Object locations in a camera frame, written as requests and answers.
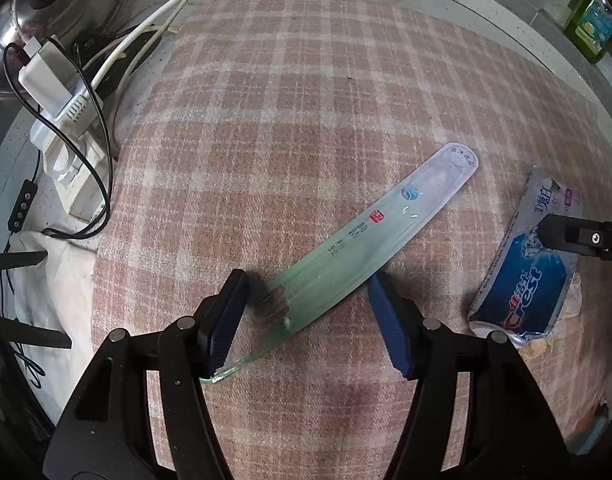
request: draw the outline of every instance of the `blue toothpaste packaging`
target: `blue toothpaste packaging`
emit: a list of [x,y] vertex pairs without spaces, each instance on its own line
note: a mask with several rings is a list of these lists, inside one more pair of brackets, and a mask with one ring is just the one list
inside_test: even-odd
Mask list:
[[524,196],[483,285],[468,310],[480,337],[501,330],[515,346],[548,335],[564,303],[577,255],[545,248],[537,225],[547,214],[581,217],[579,192],[533,168]]

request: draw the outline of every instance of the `toothbrush package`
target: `toothbrush package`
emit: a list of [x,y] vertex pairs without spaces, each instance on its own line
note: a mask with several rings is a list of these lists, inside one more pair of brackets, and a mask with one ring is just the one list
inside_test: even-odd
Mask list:
[[253,287],[244,323],[217,382],[308,326],[388,262],[443,208],[478,168],[477,155],[458,142],[442,146],[404,180],[274,278]]
[[582,216],[580,194],[533,168],[483,285],[468,310],[480,337],[501,330],[515,346],[548,335],[566,298],[577,255],[545,248],[537,225],[547,214]]

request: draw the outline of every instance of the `plaid tablecloth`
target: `plaid tablecloth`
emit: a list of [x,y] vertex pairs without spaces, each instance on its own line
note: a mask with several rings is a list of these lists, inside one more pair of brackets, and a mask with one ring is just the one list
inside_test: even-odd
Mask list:
[[[533,164],[612,220],[596,108],[477,34],[356,0],[197,7],[122,150],[99,248],[94,342],[160,330],[230,270],[281,272],[450,140],[480,168],[388,265],[423,314],[465,332]],[[612,360],[612,264],[582,258],[583,304],[529,361],[564,434]],[[467,377],[446,464],[458,461]],[[205,388],[237,479],[377,479],[414,392],[388,360],[364,288],[256,364]],[[163,419],[153,388],[154,440]]]

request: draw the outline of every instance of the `bottle label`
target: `bottle label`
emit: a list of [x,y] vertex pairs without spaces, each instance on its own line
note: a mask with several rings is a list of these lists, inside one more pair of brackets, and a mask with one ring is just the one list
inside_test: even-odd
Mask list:
[[612,7],[608,0],[591,0],[575,33],[594,54],[599,54],[612,36]]

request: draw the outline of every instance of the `black bracket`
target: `black bracket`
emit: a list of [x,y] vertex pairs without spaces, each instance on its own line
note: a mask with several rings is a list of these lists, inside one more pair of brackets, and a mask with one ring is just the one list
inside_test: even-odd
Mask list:
[[[224,364],[248,299],[248,279],[231,272],[192,316],[139,336],[113,330],[94,355],[57,425],[44,474],[51,480],[231,480],[198,377]],[[155,458],[146,371],[160,372],[166,432],[176,472]]]
[[612,222],[546,215],[537,235],[546,248],[612,260]]
[[[368,280],[390,358],[417,387],[386,480],[612,478],[612,423],[584,459],[568,454],[557,424],[503,332],[486,339],[425,319],[388,277]],[[49,480],[232,480],[198,377],[224,362],[248,295],[243,270],[162,332],[104,340],[75,388],[44,461]],[[164,421],[176,471],[157,464],[146,370],[160,372]],[[459,465],[442,471],[457,375],[470,373]]]
[[35,266],[37,264],[40,264],[46,256],[48,256],[47,251],[0,253],[0,270]]

